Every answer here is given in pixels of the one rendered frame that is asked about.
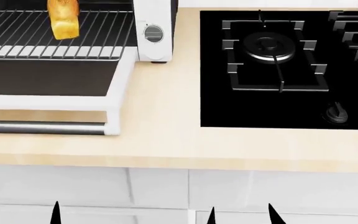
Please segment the black glass gas cooktop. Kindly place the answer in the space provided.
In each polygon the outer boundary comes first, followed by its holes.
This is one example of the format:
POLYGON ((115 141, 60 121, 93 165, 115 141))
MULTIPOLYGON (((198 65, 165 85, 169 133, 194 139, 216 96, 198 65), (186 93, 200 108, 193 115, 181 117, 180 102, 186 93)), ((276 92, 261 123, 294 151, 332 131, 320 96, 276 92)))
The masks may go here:
POLYGON ((201 126, 358 130, 357 11, 201 11, 201 126))

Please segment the white toaster oven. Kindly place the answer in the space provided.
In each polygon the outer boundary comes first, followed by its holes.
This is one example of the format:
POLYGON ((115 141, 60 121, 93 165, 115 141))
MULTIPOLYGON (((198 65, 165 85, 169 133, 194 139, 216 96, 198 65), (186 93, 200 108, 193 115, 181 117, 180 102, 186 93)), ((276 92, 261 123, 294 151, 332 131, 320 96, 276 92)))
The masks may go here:
POLYGON ((0 0, 0 61, 167 63, 178 0, 0 0), (52 3, 74 3, 77 37, 58 39, 52 3))

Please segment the white oven door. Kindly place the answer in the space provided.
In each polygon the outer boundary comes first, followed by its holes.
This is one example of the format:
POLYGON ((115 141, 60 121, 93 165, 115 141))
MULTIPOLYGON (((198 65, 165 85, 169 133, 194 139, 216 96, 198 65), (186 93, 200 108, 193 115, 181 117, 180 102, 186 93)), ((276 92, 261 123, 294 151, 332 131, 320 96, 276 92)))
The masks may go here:
POLYGON ((117 136, 137 58, 131 47, 118 61, 0 60, 0 110, 103 111, 104 135, 117 136))

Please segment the white cabinet drawer front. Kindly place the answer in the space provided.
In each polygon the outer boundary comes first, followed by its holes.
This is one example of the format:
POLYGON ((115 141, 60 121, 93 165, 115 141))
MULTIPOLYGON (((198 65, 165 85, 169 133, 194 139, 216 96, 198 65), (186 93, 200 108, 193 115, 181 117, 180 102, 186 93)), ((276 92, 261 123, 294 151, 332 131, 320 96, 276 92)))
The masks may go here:
POLYGON ((358 173, 194 169, 189 195, 218 224, 269 224, 269 207, 287 224, 358 224, 358 173))
POLYGON ((188 171, 0 165, 0 224, 187 224, 188 171))

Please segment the round black gas burner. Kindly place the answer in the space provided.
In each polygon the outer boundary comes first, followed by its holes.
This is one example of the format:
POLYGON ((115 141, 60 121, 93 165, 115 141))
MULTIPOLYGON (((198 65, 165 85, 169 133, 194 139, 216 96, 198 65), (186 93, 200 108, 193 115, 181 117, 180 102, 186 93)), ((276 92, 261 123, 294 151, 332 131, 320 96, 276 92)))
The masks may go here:
POLYGON ((294 41, 274 32, 258 32, 248 35, 242 41, 244 52, 263 63, 290 60, 296 51, 294 41))

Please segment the golden bread loaf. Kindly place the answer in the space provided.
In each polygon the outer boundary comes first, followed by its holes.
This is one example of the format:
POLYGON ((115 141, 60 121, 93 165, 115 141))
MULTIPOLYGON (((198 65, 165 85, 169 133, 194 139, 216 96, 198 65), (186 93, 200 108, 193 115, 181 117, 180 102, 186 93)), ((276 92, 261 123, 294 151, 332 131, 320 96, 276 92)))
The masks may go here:
POLYGON ((47 0, 47 11, 56 40, 74 39, 79 36, 78 0, 47 0))

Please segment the silver oven control dial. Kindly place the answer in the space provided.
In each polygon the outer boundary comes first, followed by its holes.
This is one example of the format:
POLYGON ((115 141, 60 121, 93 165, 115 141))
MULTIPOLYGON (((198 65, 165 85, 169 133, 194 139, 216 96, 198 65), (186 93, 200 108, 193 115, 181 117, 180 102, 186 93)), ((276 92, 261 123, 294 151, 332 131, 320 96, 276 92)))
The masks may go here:
POLYGON ((163 29, 155 24, 148 25, 144 29, 144 38, 149 42, 160 42, 164 38, 163 29))

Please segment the black cooktop control knob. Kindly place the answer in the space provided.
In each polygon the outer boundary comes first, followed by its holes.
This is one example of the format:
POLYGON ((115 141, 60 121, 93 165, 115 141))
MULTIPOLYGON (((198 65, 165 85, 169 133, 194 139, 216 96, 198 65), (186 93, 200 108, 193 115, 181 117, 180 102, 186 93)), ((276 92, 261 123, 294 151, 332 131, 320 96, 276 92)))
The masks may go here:
POLYGON ((347 122, 349 116, 339 102, 333 102, 326 109, 324 118, 334 124, 344 124, 347 122))

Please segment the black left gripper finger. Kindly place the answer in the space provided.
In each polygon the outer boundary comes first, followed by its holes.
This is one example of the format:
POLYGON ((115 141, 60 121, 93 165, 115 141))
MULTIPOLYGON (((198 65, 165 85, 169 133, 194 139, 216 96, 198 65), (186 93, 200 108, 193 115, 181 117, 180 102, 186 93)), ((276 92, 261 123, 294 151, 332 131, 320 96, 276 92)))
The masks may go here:
POLYGON ((55 202, 53 207, 50 224, 62 224, 60 216, 60 205, 58 201, 55 202))

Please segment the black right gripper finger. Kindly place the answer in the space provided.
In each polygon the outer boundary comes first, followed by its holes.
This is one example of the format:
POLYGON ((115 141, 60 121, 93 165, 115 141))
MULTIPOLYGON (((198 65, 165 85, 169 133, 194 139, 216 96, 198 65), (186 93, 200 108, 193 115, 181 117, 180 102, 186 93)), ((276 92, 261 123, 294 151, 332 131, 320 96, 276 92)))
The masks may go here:
POLYGON ((286 224, 274 207, 269 203, 268 204, 268 214, 270 217, 271 224, 286 224))
POLYGON ((215 218, 215 210, 214 207, 211 209, 208 221, 206 224, 216 224, 216 218, 215 218))

